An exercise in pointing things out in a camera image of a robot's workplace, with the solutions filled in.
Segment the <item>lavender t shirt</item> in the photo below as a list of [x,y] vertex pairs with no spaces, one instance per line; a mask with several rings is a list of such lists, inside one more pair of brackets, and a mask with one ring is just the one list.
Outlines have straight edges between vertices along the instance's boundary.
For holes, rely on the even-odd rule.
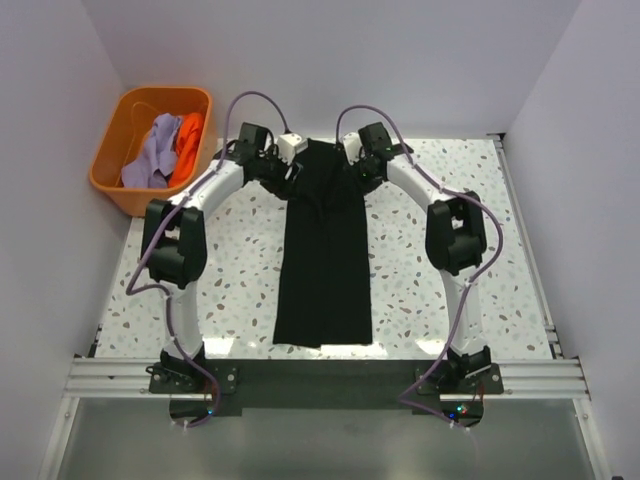
[[175,139],[182,118],[164,113],[154,119],[134,161],[121,170],[125,188],[166,189],[176,164]]

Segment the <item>black t shirt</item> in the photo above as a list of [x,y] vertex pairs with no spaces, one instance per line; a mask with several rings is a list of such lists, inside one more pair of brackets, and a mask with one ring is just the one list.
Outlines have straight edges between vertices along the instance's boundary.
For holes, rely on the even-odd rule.
[[364,196],[338,148],[312,140],[287,203],[276,344],[369,345],[372,307]]

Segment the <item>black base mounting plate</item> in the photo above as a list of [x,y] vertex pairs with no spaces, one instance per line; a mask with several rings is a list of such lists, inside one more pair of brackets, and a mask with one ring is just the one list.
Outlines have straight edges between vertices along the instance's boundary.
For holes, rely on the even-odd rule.
[[474,426],[484,400],[504,393],[500,368],[465,376],[430,360],[204,360],[147,366],[149,392],[170,399],[174,420],[196,425],[249,409],[396,410],[439,413]]

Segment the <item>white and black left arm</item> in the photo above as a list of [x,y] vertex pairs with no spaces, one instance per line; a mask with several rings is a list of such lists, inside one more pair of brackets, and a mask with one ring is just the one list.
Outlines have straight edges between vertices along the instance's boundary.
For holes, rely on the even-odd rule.
[[291,194],[302,170],[295,158],[307,146],[299,134],[275,137],[265,127],[245,123],[239,137],[226,143],[185,191],[148,204],[141,263],[166,305],[166,344],[159,361],[147,369],[153,392],[165,386],[172,392],[217,393],[205,367],[197,313],[197,284],[208,262],[206,222],[252,181],[282,197]]

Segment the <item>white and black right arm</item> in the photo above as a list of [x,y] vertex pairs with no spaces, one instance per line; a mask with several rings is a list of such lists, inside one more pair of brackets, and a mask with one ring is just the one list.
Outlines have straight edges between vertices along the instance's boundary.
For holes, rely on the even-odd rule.
[[400,188],[426,214],[425,250],[439,272],[449,315],[443,352],[416,381],[469,392],[491,367],[479,295],[474,284],[487,250],[484,211],[473,192],[454,193],[408,158],[409,148],[393,143],[382,123],[339,139],[349,168],[369,193],[384,182]]

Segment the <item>orange t shirt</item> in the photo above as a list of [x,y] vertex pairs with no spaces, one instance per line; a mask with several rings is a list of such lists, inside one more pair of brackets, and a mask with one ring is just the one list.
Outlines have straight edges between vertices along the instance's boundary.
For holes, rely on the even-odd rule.
[[196,166],[197,152],[204,128],[204,117],[194,112],[182,117],[182,125],[175,139],[176,164],[168,186],[176,188],[185,183]]

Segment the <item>orange plastic basket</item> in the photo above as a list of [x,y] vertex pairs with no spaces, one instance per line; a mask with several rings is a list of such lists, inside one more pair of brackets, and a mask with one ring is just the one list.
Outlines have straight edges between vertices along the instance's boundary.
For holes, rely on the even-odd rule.
[[131,217],[181,192],[204,172],[217,143],[213,99],[191,86],[125,93],[89,170],[93,187]]

